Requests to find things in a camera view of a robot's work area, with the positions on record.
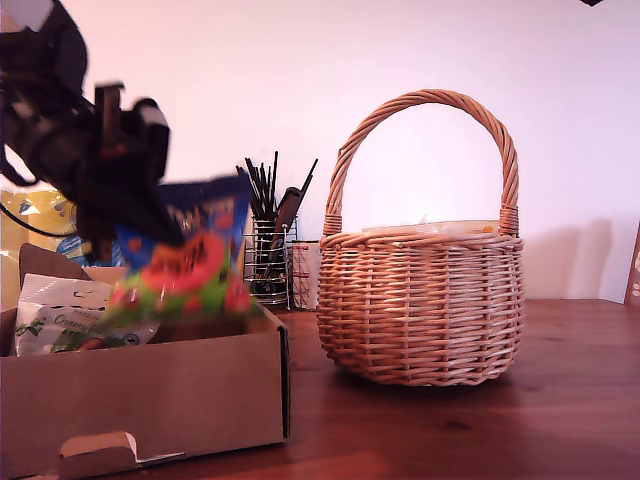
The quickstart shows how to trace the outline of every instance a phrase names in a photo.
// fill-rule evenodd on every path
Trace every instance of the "basket handle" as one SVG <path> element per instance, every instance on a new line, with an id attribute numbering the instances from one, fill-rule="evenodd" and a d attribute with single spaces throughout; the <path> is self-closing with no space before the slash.
<path id="1" fill-rule="evenodd" d="M 493 136 L 502 155 L 502 207 L 500 233 L 518 235 L 518 157 L 506 127 L 491 112 L 471 97 L 449 90 L 418 90 L 382 104 L 351 134 L 338 152 L 338 161 L 331 177 L 331 188 L 324 217 L 324 235 L 342 231 L 342 195 L 351 160 L 362 141 L 378 124 L 400 110 L 423 103 L 450 105 L 467 112 Z"/>

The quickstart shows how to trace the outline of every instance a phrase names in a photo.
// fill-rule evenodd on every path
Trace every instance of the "wicker basket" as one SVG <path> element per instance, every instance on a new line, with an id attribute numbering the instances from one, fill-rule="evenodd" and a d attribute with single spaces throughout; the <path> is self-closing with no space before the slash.
<path id="1" fill-rule="evenodd" d="M 341 233 L 342 192 L 358 147 L 384 119 L 423 103 L 464 110 L 496 141 L 504 179 L 498 232 Z M 327 356 L 385 384 L 477 385 L 503 373 L 513 363 L 524 319 L 517 199 L 513 141 L 478 102 L 420 90 L 374 111 L 340 149 L 331 178 L 317 315 Z"/>

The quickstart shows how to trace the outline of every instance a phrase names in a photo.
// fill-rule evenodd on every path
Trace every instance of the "colorful snack bag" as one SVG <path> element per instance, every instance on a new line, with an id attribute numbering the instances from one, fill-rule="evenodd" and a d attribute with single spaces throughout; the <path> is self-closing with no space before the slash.
<path id="1" fill-rule="evenodd" d="M 160 186 L 186 241 L 174 248 L 118 227 L 130 270 L 116 285 L 104 320 L 115 325 L 182 322 L 257 308 L 236 265 L 250 188 L 240 176 Z"/>

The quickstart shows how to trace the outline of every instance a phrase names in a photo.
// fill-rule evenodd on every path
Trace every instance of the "wooden table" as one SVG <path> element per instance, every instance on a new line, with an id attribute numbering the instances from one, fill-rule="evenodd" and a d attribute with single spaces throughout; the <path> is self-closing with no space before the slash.
<path id="1" fill-rule="evenodd" d="M 385 387 L 342 373 L 315 317 L 290 328 L 288 444 L 126 478 L 640 478 L 640 309 L 531 301 L 519 356 L 478 387 Z"/>

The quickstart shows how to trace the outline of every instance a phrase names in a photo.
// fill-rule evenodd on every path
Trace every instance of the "white plastic bag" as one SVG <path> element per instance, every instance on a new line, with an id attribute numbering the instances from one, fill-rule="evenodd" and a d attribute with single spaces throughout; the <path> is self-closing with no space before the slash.
<path id="1" fill-rule="evenodd" d="M 107 329 L 100 319 L 111 285 L 27 274 L 18 301 L 15 354 L 40 355 L 71 350 L 147 343 L 157 325 Z"/>

